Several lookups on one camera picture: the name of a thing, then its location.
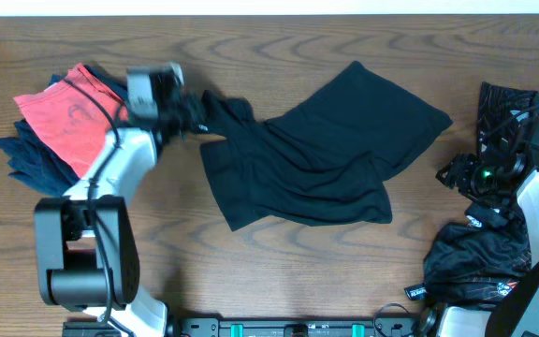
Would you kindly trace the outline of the black t-shirt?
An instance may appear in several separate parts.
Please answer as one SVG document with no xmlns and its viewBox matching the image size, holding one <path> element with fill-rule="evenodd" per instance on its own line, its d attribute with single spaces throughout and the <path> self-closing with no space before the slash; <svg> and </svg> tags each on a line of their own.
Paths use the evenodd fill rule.
<svg viewBox="0 0 539 337">
<path fill-rule="evenodd" d="M 387 224 L 393 214 L 386 181 L 452 124 L 360 62 L 264 121 L 242 98 L 205 92 L 202 102 L 215 136 L 200 148 L 203 166 L 232 230 L 267 216 L 310 227 Z"/>
</svg>

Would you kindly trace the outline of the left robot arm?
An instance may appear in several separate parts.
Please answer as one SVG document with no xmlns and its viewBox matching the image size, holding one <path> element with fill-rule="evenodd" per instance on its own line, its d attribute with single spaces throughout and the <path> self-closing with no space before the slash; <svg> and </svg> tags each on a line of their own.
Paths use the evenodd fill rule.
<svg viewBox="0 0 539 337">
<path fill-rule="evenodd" d="M 205 131 L 206 112 L 184 91 L 180 68 L 132 68 L 123 122 L 104 115 L 110 130 L 84 178 L 35 207 L 40 296 L 82 312 L 64 336 L 179 336 L 168 306 L 139 283 L 138 250 L 127 212 L 138 185 L 176 136 Z"/>
</svg>

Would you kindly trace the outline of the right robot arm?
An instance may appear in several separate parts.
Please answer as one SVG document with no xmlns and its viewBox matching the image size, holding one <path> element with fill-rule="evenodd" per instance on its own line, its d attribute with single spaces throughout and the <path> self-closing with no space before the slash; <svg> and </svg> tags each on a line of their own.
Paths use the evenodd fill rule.
<svg viewBox="0 0 539 337">
<path fill-rule="evenodd" d="M 472 201 L 424 261 L 428 336 L 539 336 L 539 150 L 507 163 L 461 154 L 437 178 Z"/>
</svg>

